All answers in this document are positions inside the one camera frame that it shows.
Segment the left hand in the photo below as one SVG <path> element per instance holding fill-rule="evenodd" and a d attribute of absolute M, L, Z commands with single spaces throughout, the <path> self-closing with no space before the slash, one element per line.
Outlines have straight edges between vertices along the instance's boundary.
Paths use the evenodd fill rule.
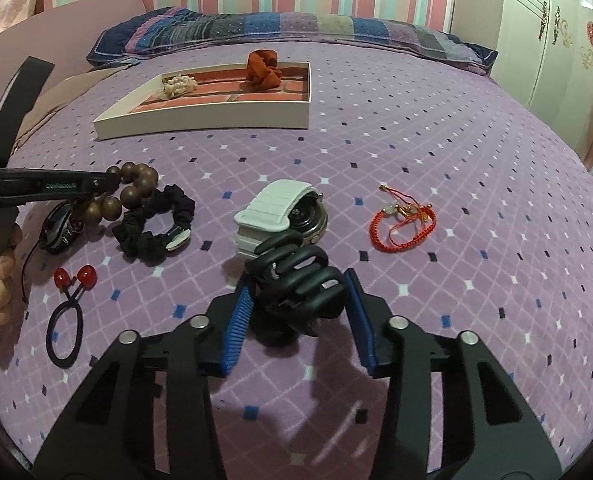
<path fill-rule="evenodd" d="M 16 267 L 16 245 L 22 240 L 22 230 L 16 224 L 11 231 L 6 249 L 0 255 L 0 326 L 11 318 L 12 274 Z"/>

